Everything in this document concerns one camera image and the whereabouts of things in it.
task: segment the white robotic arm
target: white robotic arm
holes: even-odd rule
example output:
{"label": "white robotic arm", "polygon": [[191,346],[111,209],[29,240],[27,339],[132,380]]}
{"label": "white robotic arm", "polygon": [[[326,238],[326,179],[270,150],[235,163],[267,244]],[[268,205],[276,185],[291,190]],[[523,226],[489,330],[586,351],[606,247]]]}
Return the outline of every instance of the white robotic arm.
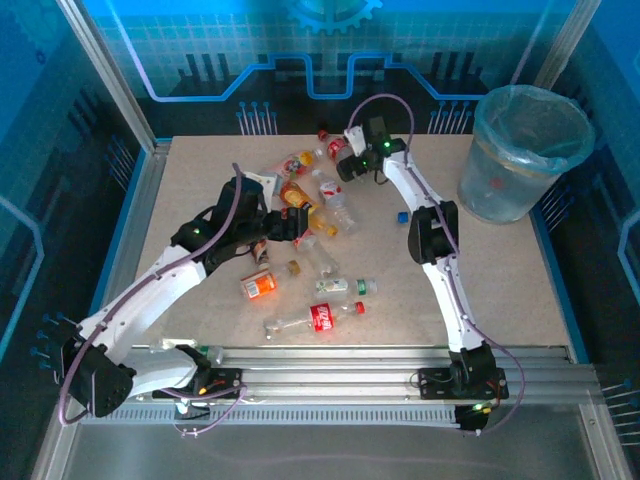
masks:
{"label": "white robotic arm", "polygon": [[[383,173],[396,186],[412,212],[417,211],[420,207],[430,209],[442,202],[442,198],[433,191],[418,172],[410,152],[406,164],[404,152],[396,152],[385,158]],[[441,227],[438,218],[432,219],[432,222],[433,229]],[[442,311],[447,328],[449,349],[452,352],[460,352],[463,348],[472,350],[480,347],[482,338],[465,325],[465,321],[475,322],[460,283],[457,255],[436,258],[435,264],[424,263],[422,269],[431,282]]]}
{"label": "white robotic arm", "polygon": [[[132,395],[167,388],[197,395],[225,376],[190,345],[144,352],[132,346],[178,298],[234,258],[238,248],[263,238],[292,241],[307,230],[308,206],[270,212],[272,191],[267,188],[265,198],[261,178],[248,174],[239,179],[227,182],[217,205],[182,225],[154,265],[109,305],[77,328],[61,323],[50,329],[51,362],[54,378],[63,382],[62,398],[68,392],[101,417]],[[236,379],[226,376],[223,386]]]}
{"label": "white robotic arm", "polygon": [[336,166],[340,178],[350,181],[382,171],[412,212],[409,253],[429,279],[442,311],[452,361],[449,370],[455,385],[452,393],[457,398],[473,398],[487,382],[499,383],[504,372],[496,367],[491,348],[475,328],[460,282],[458,209],[431,188],[417,170],[407,145],[389,136],[382,118],[370,119],[364,129],[347,129],[344,135],[354,155]]}

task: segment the circuit graphic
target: circuit graphic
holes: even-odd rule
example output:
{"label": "circuit graphic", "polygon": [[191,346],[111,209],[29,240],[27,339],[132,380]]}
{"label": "circuit graphic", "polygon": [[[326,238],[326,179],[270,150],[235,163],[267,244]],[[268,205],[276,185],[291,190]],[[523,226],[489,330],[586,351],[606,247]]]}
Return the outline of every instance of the circuit graphic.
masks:
{"label": "circuit graphic", "polygon": [[371,20],[371,11],[382,7],[381,0],[285,0],[289,20],[297,20],[301,28],[313,33],[336,30],[347,33],[349,27],[359,28],[364,19]]}

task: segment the plastic bottle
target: plastic bottle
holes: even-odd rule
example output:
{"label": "plastic bottle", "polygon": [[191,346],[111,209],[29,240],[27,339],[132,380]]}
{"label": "plastic bottle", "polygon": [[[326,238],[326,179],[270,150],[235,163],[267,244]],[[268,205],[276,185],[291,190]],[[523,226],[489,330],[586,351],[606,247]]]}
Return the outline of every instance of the plastic bottle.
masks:
{"label": "plastic bottle", "polygon": [[291,260],[285,265],[270,270],[260,270],[243,278],[240,280],[240,286],[247,299],[255,300],[276,291],[283,280],[296,277],[299,273],[300,265],[295,260]]}
{"label": "plastic bottle", "polygon": [[265,320],[264,329],[267,334],[267,340],[310,330],[323,332],[334,328],[336,323],[341,323],[349,317],[357,317],[364,314],[364,312],[365,309],[362,302],[320,303],[290,315]]}
{"label": "plastic bottle", "polygon": [[327,210],[333,213],[334,218],[340,225],[340,229],[347,233],[354,233],[358,229],[358,223],[347,207],[347,196],[340,185],[322,170],[311,172],[313,179],[318,186],[318,193]]}
{"label": "plastic bottle", "polygon": [[315,275],[327,278],[338,274],[338,263],[327,253],[311,230],[294,240],[293,246],[309,261]]}
{"label": "plastic bottle", "polygon": [[315,230],[322,230],[330,237],[338,233],[338,227],[331,224],[325,209],[311,200],[300,185],[295,182],[286,182],[280,190],[280,198],[290,207],[302,208],[305,204],[311,205],[309,208],[309,226]]}
{"label": "plastic bottle", "polygon": [[344,300],[375,293],[378,293],[378,283],[373,278],[323,278],[316,280],[314,291],[318,300]]}
{"label": "plastic bottle", "polygon": [[281,160],[269,168],[265,168],[261,173],[275,173],[278,175],[273,194],[279,195],[283,183],[310,172],[313,164],[316,163],[322,155],[323,152],[321,148],[301,150],[287,155],[284,160]]}
{"label": "plastic bottle", "polygon": [[324,144],[325,152],[331,161],[337,165],[341,160],[353,155],[353,148],[342,135],[329,135],[326,130],[318,132],[318,138]]}

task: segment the trash bin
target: trash bin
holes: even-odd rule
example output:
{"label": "trash bin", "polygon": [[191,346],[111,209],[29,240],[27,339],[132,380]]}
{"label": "trash bin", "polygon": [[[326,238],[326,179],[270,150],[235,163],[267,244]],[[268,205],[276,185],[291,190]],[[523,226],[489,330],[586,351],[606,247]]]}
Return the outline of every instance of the trash bin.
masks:
{"label": "trash bin", "polygon": [[491,223],[522,218],[564,172],[593,151],[595,132],[577,103],[528,85],[489,92],[475,112],[458,185],[462,205]]}

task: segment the orange bottle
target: orange bottle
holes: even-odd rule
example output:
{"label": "orange bottle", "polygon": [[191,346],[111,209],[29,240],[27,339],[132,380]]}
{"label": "orange bottle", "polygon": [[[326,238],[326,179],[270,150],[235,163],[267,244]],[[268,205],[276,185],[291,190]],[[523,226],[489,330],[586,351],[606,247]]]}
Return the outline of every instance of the orange bottle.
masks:
{"label": "orange bottle", "polygon": [[286,182],[280,190],[280,198],[290,207],[302,208],[308,203],[311,205],[309,209],[309,225],[311,228],[322,230],[330,237],[338,233],[338,228],[329,222],[324,208],[311,200],[311,197],[296,182]]}

